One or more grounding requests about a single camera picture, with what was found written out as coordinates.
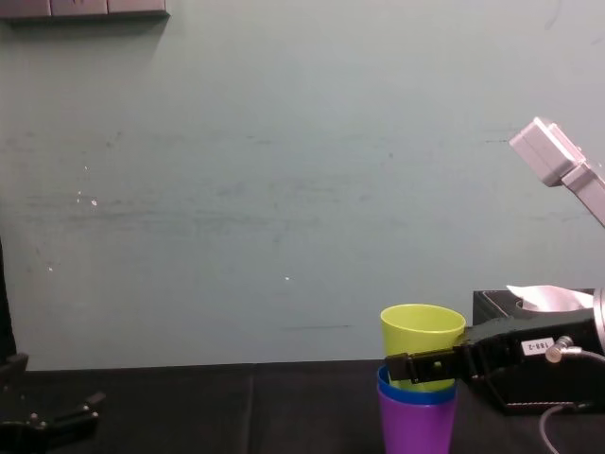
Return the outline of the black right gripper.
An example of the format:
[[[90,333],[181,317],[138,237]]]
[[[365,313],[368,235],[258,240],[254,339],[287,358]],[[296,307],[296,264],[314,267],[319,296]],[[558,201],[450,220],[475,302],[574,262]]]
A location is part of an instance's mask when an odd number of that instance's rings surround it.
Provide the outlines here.
[[[385,357],[389,376],[413,384],[483,377],[525,363],[546,362],[546,352],[562,337],[584,351],[604,352],[589,309],[537,313],[529,319],[499,318],[468,328],[460,346]]]

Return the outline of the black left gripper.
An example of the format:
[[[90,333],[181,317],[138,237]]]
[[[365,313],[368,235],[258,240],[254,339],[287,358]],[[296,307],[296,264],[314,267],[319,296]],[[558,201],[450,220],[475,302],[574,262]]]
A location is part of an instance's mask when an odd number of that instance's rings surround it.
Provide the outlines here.
[[[18,353],[1,362],[1,418],[27,419],[29,406],[22,381],[28,355]],[[106,394],[86,397],[69,410],[45,420],[3,421],[2,453],[47,453],[50,450],[88,440],[95,436]]]

